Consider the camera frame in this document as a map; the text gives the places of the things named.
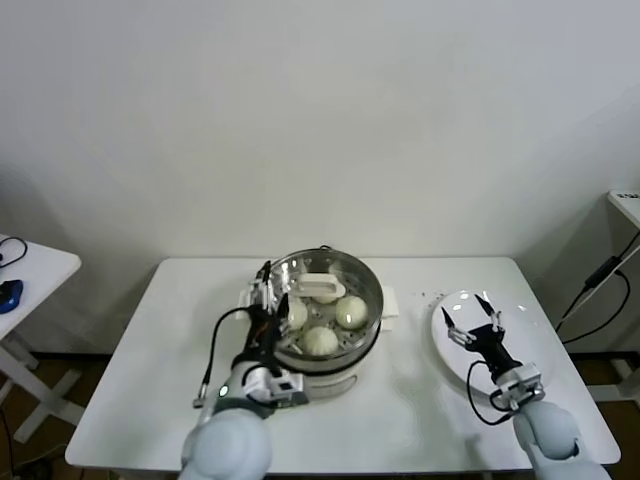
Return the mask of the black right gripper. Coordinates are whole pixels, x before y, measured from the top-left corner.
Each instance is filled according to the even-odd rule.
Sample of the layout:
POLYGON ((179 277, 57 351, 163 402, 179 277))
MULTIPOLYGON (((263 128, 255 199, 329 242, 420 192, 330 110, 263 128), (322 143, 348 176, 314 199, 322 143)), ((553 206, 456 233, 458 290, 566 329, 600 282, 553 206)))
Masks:
POLYGON ((522 366, 523 363, 514 359, 503 345, 505 330, 501 322, 501 312, 496 311, 491 303, 480 295, 475 294, 475 298, 490 318, 491 325, 485 324, 467 332, 458 328, 447 310, 442 307, 447 335, 457 345, 465 346, 467 351, 481 355, 491 377, 499 378, 506 372, 522 366))

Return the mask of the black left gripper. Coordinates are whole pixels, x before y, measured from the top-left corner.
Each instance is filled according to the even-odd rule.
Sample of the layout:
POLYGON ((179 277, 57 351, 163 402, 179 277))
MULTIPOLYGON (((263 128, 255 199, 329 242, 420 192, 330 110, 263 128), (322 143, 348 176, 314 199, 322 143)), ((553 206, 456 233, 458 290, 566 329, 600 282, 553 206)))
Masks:
POLYGON ((279 368, 275 347, 282 334, 289 328, 289 294, 285 293, 275 312, 269 312, 273 304, 271 261, 267 260, 250 282, 249 304, 260 307, 242 307, 240 312, 249 317, 250 327, 238 362, 256 362, 267 368, 279 368))

